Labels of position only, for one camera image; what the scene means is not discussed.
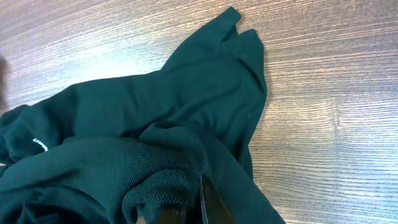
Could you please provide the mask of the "black t-shirt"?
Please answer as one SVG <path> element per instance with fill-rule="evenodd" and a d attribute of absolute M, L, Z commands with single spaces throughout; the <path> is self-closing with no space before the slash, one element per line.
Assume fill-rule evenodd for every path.
<path fill-rule="evenodd" d="M 237 223 L 282 223 L 254 183 L 264 46 L 229 8 L 145 75 L 72 85 L 1 116 L 2 223 L 136 223 L 186 208 L 201 179 Z"/>

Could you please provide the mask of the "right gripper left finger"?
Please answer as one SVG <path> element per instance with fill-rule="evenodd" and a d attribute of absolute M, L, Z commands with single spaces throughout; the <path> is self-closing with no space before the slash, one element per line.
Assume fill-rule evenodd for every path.
<path fill-rule="evenodd" d="M 186 214 L 186 208 L 163 208 L 152 221 L 139 217 L 136 224 L 185 224 Z"/>

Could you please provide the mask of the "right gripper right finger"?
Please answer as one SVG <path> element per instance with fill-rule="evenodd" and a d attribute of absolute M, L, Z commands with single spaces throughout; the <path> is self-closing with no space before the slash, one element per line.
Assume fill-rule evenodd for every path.
<path fill-rule="evenodd" d="M 203 224 L 237 224 L 209 179 L 202 178 L 200 203 Z"/>

